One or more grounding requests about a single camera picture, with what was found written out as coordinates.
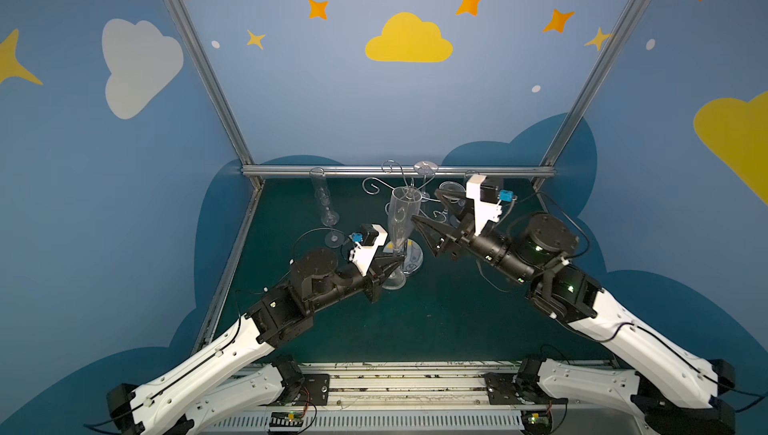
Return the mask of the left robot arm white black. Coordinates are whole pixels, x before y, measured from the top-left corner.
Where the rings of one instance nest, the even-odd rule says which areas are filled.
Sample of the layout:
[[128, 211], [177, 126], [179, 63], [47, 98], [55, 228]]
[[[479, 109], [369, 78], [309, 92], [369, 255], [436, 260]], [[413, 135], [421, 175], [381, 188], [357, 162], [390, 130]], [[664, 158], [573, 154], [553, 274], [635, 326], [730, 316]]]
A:
[[309, 330], [317, 312], [357, 293], [376, 302], [404, 260], [373, 247], [351, 255], [341, 265], [326, 247], [308, 252], [209, 345], [155, 380], [110, 391], [107, 405], [118, 432], [198, 434], [249, 406], [294, 401], [304, 376], [290, 356], [243, 379], [231, 377]]

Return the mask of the clear flute glass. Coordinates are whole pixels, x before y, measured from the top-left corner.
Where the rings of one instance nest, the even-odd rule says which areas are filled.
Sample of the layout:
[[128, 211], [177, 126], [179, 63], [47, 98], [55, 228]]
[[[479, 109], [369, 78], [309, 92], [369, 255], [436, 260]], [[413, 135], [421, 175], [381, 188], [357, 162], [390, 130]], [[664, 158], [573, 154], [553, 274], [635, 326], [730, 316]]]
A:
[[324, 222], [324, 225], [327, 227], [327, 234], [325, 235], [324, 242], [327, 247], [332, 249], [341, 247], [345, 242], [344, 233], [336, 229], [337, 223], [338, 220], [334, 218]]
[[431, 161], [419, 161], [413, 165], [413, 169], [418, 177], [422, 180], [418, 184], [418, 189], [421, 193], [422, 201], [427, 202], [431, 200], [426, 187], [435, 178], [439, 166]]
[[319, 207], [321, 223], [326, 227], [336, 226], [339, 221], [339, 215], [333, 208], [325, 170], [322, 167], [313, 167], [309, 171], [309, 175], [313, 185], [314, 197]]

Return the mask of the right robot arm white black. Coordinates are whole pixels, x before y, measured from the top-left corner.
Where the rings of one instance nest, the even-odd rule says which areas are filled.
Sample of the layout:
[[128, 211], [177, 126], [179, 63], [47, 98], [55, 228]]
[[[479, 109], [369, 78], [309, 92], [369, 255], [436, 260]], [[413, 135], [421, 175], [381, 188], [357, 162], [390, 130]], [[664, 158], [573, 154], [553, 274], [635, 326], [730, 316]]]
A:
[[498, 203], [489, 190], [467, 189], [452, 208], [453, 227], [415, 215], [415, 228], [439, 256], [474, 256], [528, 288], [526, 298], [572, 333], [600, 344], [628, 369], [594, 369], [541, 356], [522, 361], [514, 393], [538, 404], [585, 401], [635, 417], [656, 434], [733, 434], [736, 411], [723, 400], [735, 372], [679, 347], [632, 314], [598, 280], [575, 265], [579, 238], [557, 217], [534, 212], [516, 236], [502, 233]]

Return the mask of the clear wine glass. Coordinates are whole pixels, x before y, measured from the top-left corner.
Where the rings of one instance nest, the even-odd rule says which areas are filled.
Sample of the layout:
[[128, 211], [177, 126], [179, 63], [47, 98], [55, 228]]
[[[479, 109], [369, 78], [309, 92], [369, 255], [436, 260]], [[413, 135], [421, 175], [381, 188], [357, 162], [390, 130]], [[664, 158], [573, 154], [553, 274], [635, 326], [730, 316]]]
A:
[[418, 271], [424, 260], [421, 246], [410, 239], [415, 229], [411, 217], [417, 215], [422, 204], [420, 191], [409, 185], [396, 187], [392, 191], [388, 205], [389, 242], [384, 246], [385, 254], [402, 254], [404, 263], [383, 284], [386, 290], [399, 290], [406, 284], [407, 278]]
[[453, 209], [461, 212], [466, 204], [465, 187], [455, 181], [444, 181], [439, 185], [438, 190], [443, 192], [443, 198], [439, 200], [444, 207], [444, 218], [446, 221], [451, 221], [455, 218]]

